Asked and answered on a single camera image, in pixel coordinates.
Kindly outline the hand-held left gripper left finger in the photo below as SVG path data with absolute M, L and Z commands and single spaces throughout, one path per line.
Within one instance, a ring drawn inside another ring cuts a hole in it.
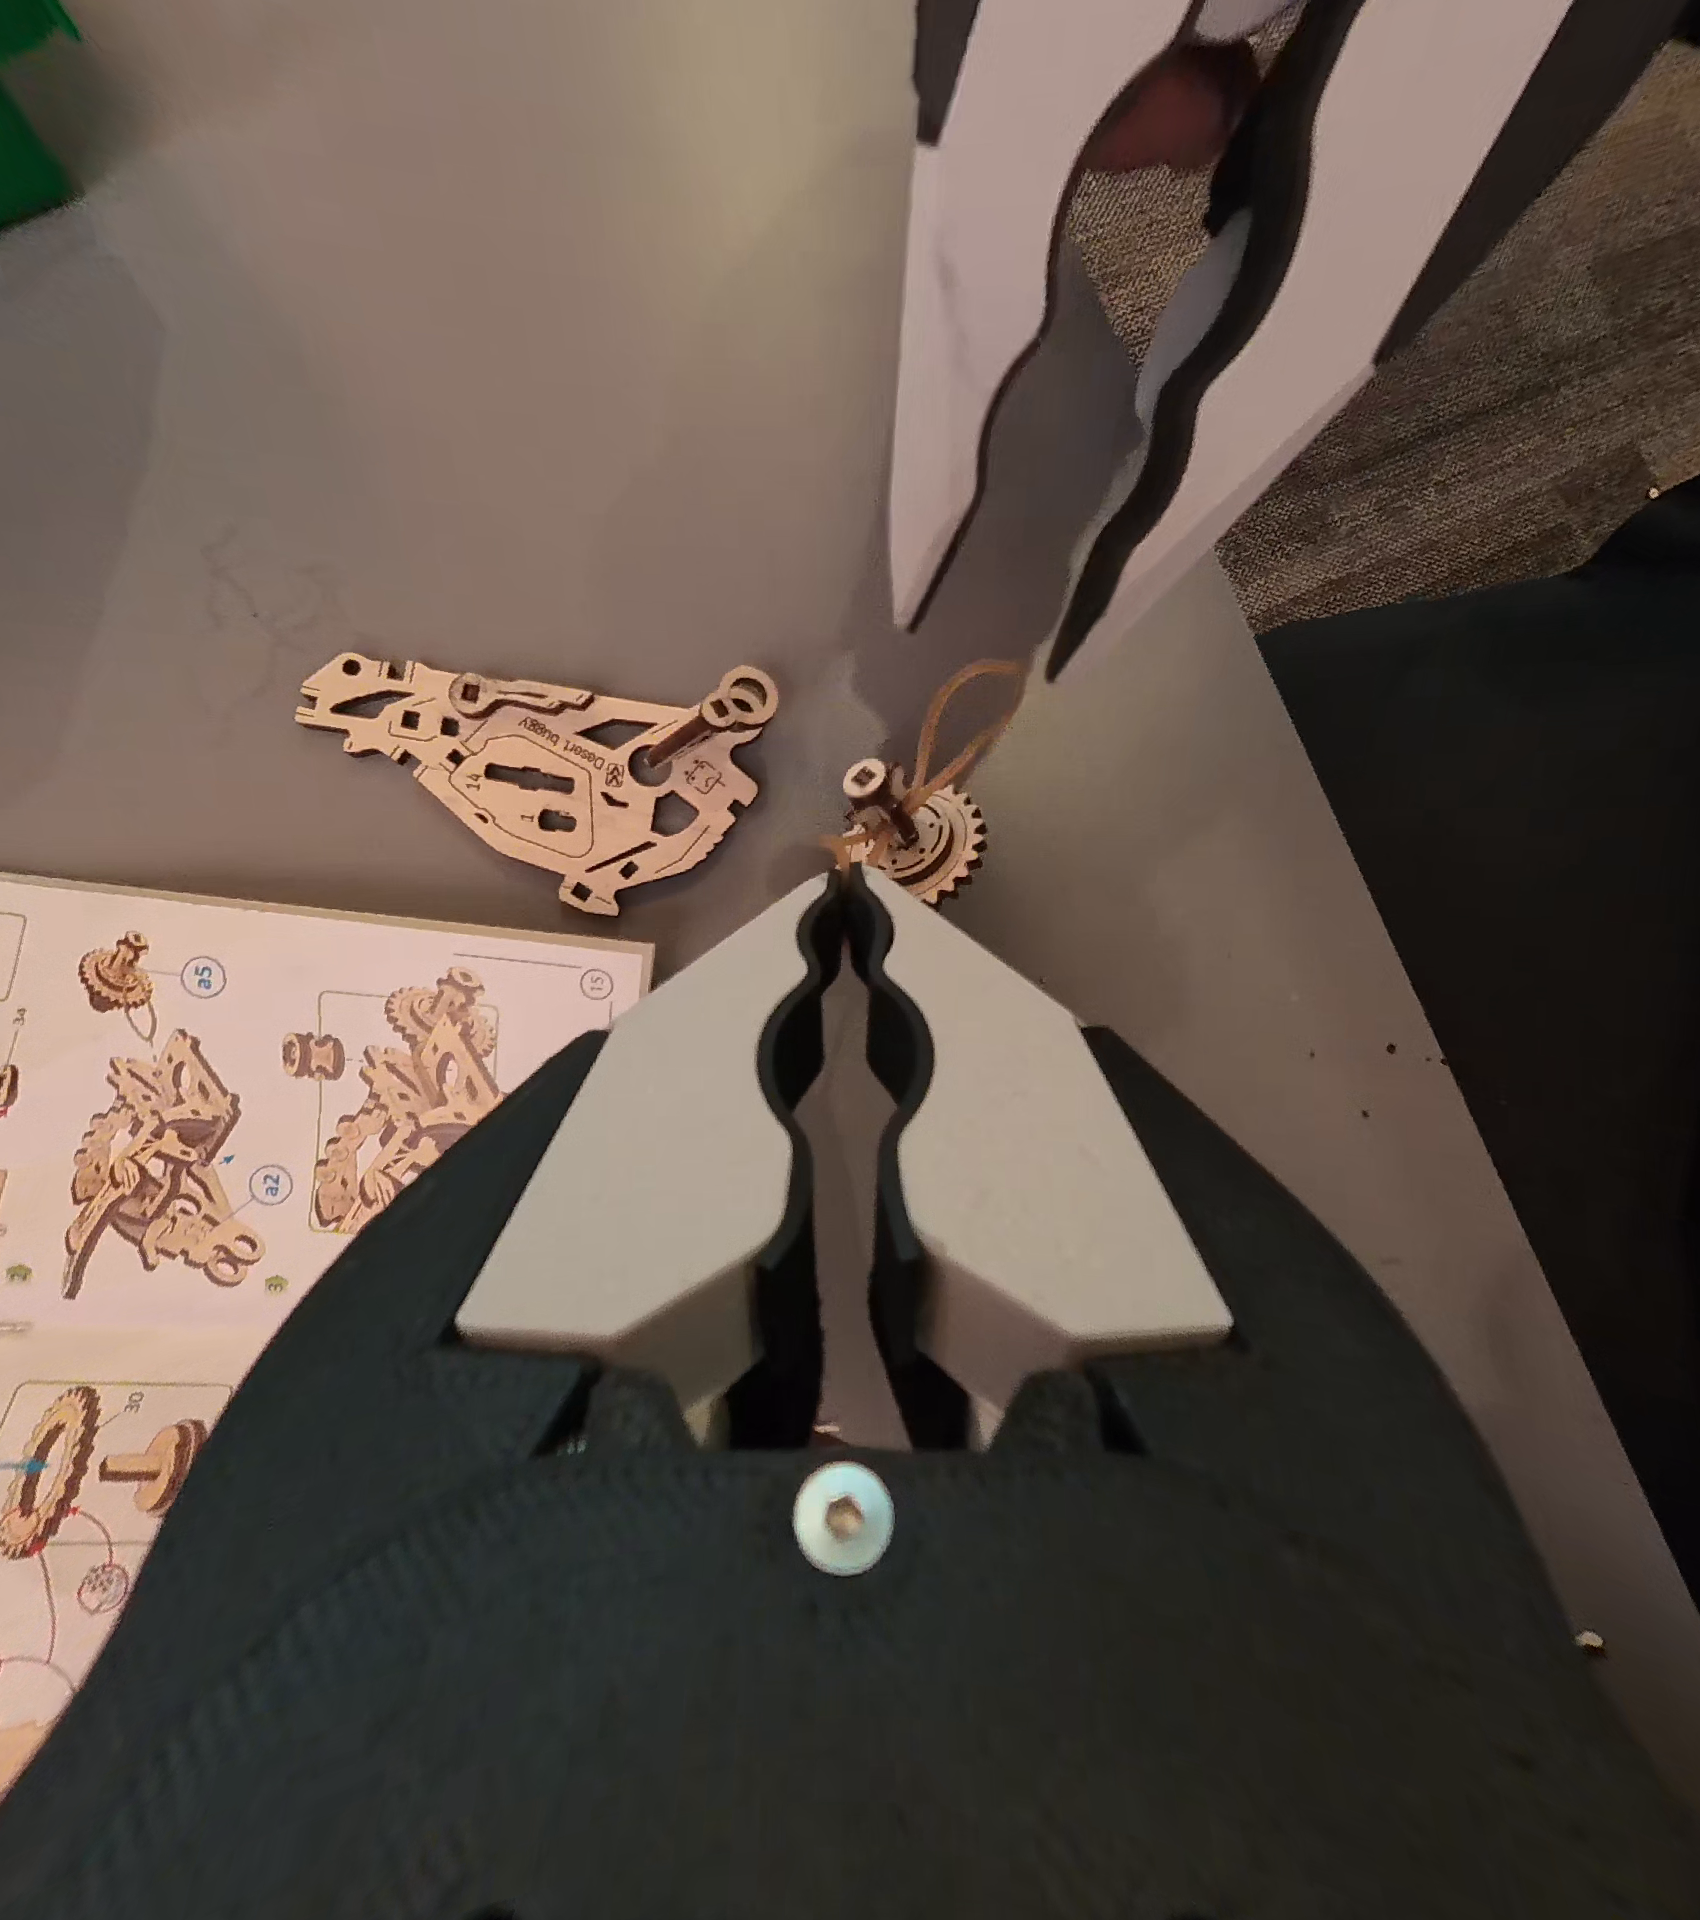
M 814 1154 L 844 884 L 800 882 L 614 1023 L 457 1312 L 479 1347 L 664 1381 L 739 1448 L 823 1400 Z

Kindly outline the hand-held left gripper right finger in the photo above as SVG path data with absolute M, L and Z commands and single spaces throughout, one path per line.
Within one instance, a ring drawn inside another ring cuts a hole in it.
M 913 1448 L 1108 1358 L 1234 1330 L 1083 1023 L 876 870 L 850 876 L 876 1149 L 868 1317 Z

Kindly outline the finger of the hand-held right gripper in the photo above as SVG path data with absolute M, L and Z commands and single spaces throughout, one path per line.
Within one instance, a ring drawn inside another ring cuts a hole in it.
M 1045 664 L 1108 655 L 1376 368 L 1414 282 L 1568 14 L 1547 2 L 1304 5 L 1254 105 L 1243 188 L 1199 260 L 1234 263 L 1151 395 Z
M 1191 2 L 918 2 L 888 485 L 893 618 L 914 630 L 983 502 L 995 420 L 1055 309 L 1083 152 L 1192 34 Z

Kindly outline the wooden gear axle assembly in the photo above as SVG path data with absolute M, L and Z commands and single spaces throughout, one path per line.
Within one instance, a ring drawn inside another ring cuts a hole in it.
M 924 904 L 949 901 L 986 853 L 983 809 L 959 787 L 913 787 L 907 770 L 866 756 L 842 779 L 841 857 L 870 866 Z

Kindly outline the flat wooden model side plate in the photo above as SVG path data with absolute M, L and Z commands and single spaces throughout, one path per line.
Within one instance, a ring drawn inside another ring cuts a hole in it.
M 343 653 L 295 723 L 382 756 L 492 853 L 557 879 L 575 913 L 616 918 L 631 891 L 695 872 L 757 802 L 742 769 L 781 708 L 741 664 L 695 704 Z

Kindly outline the person's right hand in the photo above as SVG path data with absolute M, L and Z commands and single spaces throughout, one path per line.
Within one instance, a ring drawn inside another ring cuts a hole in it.
M 1155 60 L 1099 128 L 1086 167 L 1100 174 L 1213 169 L 1262 82 L 1251 42 L 1191 44 Z

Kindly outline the paper assembly instruction sheet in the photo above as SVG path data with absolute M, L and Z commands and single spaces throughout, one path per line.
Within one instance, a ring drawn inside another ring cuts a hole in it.
M 0 1797 L 236 1385 L 647 948 L 0 876 Z

